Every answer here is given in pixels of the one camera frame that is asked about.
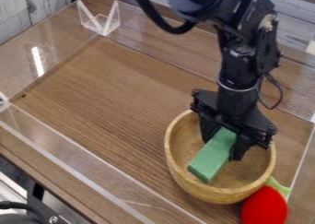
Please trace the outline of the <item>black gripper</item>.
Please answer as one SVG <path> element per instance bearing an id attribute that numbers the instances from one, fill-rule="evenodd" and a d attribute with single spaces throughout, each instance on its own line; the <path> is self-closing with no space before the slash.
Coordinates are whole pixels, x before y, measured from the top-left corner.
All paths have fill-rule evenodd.
<path id="1" fill-rule="evenodd" d="M 203 142 L 211 140 L 222 127 L 237 134 L 231 160 L 241 160 L 254 146 L 268 149 L 277 135 L 277 126 L 261 112 L 260 101 L 260 81 L 246 88 L 233 88 L 219 82 L 218 91 L 201 88 L 193 91 L 191 110 L 199 118 Z"/>

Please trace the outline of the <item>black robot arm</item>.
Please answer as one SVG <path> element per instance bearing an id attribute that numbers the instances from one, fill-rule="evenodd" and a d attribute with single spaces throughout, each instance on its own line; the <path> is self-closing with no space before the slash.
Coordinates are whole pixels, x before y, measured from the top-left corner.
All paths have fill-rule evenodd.
<path id="1" fill-rule="evenodd" d="M 254 146 L 270 147 L 277 127 L 258 104 L 262 81 L 272 79 L 282 52 L 277 46 L 277 11 L 272 0 L 167 0 L 179 16 L 211 21 L 218 34 L 222 67 L 218 91 L 193 92 L 205 141 L 226 127 L 237 134 L 229 158 L 239 160 Z"/>

